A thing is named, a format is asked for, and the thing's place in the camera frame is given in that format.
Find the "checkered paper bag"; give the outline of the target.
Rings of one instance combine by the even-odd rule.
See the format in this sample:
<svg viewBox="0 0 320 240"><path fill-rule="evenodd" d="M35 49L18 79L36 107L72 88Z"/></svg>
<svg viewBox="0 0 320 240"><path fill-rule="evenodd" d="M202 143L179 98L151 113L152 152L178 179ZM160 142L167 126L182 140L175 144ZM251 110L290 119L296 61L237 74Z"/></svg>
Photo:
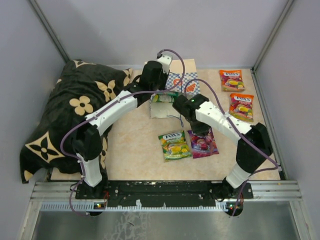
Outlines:
<svg viewBox="0 0 320 240"><path fill-rule="evenodd" d="M194 59L185 59L185 73L180 60L173 60L170 65L170 72L166 81L165 88L171 89L169 92L178 92L185 95L188 99L199 94L200 84L195 79L198 78L196 63ZM150 117L167 118L167 115L179 117L180 114L173 108L173 103L152 102L150 100Z"/></svg>

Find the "purple candy bag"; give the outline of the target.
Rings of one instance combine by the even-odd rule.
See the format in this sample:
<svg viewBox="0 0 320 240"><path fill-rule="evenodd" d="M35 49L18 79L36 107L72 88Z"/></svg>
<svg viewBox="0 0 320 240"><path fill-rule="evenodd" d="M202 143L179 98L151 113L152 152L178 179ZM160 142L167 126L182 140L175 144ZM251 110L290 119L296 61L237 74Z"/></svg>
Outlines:
<svg viewBox="0 0 320 240"><path fill-rule="evenodd" d="M194 159L219 154L213 130L210 128L206 135L196 135L192 130L187 131L190 139L191 153Z"/></svg>

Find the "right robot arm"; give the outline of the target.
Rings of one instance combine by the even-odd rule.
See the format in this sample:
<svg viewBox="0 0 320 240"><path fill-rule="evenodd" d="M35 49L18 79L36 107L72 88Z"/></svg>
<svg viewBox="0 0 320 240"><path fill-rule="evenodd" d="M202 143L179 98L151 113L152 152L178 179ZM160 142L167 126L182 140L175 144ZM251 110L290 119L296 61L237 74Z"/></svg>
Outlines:
<svg viewBox="0 0 320 240"><path fill-rule="evenodd" d="M202 94L190 99L180 95L172 107L190 123L195 134L204 136L215 129L235 144L235 165L218 188L219 199L235 198L241 185L273 154L265 125L252 125L223 113Z"/></svg>

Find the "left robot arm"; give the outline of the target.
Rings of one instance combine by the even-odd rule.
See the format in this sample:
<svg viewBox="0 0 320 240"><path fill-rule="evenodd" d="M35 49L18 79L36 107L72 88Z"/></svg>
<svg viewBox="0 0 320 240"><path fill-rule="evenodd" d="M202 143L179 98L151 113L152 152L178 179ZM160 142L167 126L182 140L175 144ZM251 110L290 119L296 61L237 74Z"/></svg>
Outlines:
<svg viewBox="0 0 320 240"><path fill-rule="evenodd" d="M101 136L118 119L149 101L154 93L165 90L172 57L163 55L148 61L138 82L128 84L113 100L85 117L85 121L71 134L71 145L78 157L86 192L97 199L103 195L104 186L100 170Z"/></svg>

